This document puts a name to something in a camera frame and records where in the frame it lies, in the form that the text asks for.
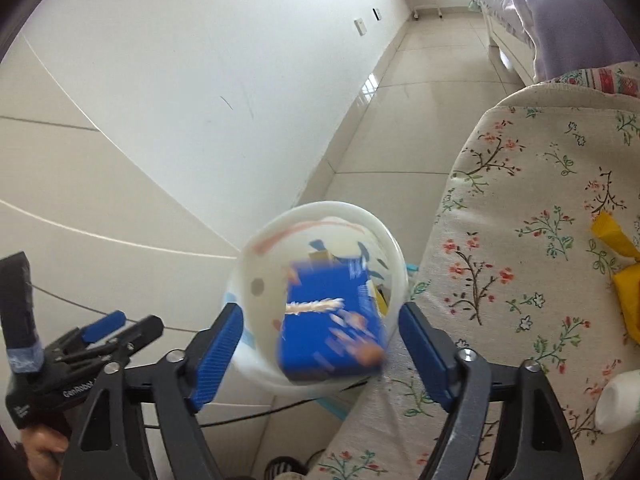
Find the purple bedsheet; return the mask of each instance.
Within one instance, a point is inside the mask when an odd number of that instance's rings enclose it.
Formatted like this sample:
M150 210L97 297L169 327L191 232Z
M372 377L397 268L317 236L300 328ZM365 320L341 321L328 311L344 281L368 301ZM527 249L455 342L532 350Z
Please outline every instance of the purple bedsheet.
M602 0L526 0L535 27L536 70L551 79L640 55Z

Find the blue package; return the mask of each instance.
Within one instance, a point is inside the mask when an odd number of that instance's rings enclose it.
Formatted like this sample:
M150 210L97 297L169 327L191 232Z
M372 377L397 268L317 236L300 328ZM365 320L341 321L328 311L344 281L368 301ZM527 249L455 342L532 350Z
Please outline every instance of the blue package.
M292 381L359 376L380 369L383 326L360 258L294 267L278 360Z

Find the floral tablecloth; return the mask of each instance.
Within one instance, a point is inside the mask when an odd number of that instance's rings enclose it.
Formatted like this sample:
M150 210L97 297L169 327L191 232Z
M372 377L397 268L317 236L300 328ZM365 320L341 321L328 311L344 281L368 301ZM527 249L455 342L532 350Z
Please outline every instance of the floral tablecloth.
M460 348L490 362L543 365L586 480L608 478L639 431L594 427L602 388L640 368L640 348L611 285L631 261L590 232L606 210L640 245L638 78L636 64L582 70L489 110L449 176L412 293ZM492 404L473 479L486 475L498 414ZM309 478L418 478L445 419L396 333L382 376Z

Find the wall outlet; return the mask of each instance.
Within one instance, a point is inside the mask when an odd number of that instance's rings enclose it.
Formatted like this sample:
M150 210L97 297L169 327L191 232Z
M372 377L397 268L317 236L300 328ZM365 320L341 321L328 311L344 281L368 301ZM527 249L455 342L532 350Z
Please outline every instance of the wall outlet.
M356 24L356 28L358 29L358 32L360 33L361 36L364 36L367 33L367 27L365 27L364 20L362 18L358 18L357 20L354 20L353 23Z

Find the yellow ribbon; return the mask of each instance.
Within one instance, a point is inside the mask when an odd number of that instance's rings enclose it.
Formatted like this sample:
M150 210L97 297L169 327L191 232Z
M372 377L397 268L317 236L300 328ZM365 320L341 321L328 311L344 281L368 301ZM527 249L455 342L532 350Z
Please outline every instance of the yellow ribbon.
M591 232L621 256L634 258L636 263L613 275L626 331L640 343L640 251L625 236L617 222L606 211L593 221Z

